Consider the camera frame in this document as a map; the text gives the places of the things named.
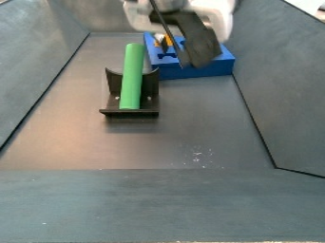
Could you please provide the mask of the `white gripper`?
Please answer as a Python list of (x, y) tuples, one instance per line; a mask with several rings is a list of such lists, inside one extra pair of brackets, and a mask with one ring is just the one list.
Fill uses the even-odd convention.
[[(120, 0), (131, 27), (138, 31), (163, 32), (163, 25), (150, 21), (150, 0)], [(226, 42), (233, 30), (237, 0), (154, 0), (162, 13), (172, 10), (194, 11), (203, 24), (212, 29), (216, 40)]]

